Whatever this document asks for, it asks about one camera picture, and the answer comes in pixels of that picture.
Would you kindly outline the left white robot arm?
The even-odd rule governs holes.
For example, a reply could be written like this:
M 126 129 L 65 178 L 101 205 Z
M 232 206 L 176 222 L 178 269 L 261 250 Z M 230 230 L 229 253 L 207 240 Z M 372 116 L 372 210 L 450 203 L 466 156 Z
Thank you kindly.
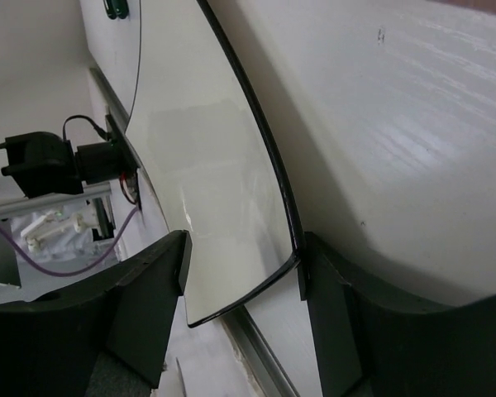
M 7 154 L 2 175 L 13 178 L 29 199 L 82 194 L 85 185 L 118 178 L 124 166 L 122 150 L 111 142 L 73 148 L 50 132 L 8 137 L 0 150 Z

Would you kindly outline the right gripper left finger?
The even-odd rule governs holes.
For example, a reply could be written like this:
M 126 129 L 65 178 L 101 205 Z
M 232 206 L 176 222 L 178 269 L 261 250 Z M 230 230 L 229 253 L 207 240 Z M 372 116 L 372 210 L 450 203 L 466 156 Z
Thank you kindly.
M 87 279 L 0 304 L 0 396 L 83 396 L 102 353 L 155 389 L 191 250 L 174 231 Z

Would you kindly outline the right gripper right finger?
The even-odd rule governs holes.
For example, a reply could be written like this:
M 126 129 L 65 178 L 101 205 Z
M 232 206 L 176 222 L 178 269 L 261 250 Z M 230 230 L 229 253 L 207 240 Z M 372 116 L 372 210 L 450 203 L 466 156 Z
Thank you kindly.
M 496 295 L 410 294 L 306 235 L 307 303 L 325 396 L 496 396 Z

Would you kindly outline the square white plate black rim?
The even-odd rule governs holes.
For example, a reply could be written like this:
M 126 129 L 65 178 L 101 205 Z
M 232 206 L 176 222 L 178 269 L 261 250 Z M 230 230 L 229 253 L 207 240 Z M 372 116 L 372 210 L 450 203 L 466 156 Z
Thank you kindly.
M 192 238 L 190 327 L 246 304 L 298 264 L 305 241 L 284 163 L 208 2 L 141 3 L 126 135 L 168 228 Z

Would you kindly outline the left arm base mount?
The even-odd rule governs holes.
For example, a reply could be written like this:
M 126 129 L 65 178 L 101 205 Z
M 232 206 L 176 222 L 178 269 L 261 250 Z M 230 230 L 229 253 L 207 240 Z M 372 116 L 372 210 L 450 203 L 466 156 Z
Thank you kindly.
M 119 184 L 127 202 L 141 208 L 141 197 L 137 170 L 140 168 L 123 130 L 117 125 L 112 114 L 105 115 L 110 142 L 118 153 Z

